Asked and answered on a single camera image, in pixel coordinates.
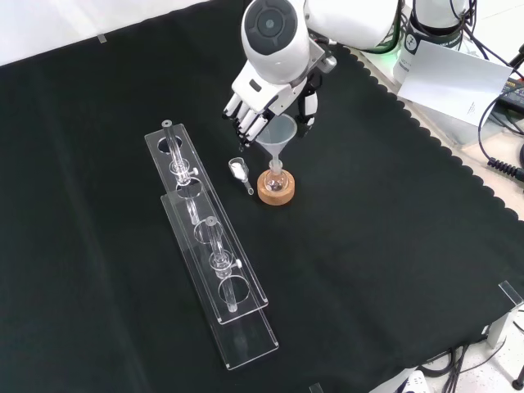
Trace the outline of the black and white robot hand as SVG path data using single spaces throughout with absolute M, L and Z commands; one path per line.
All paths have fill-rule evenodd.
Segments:
M 223 117 L 233 122 L 241 147 L 250 147 L 273 118 L 295 103 L 298 105 L 295 122 L 299 135 L 304 136 L 316 120 L 317 90 L 322 82 L 320 73 L 312 71 L 296 86 L 271 84 L 248 61 L 233 81 L 233 95 L 223 109 Z

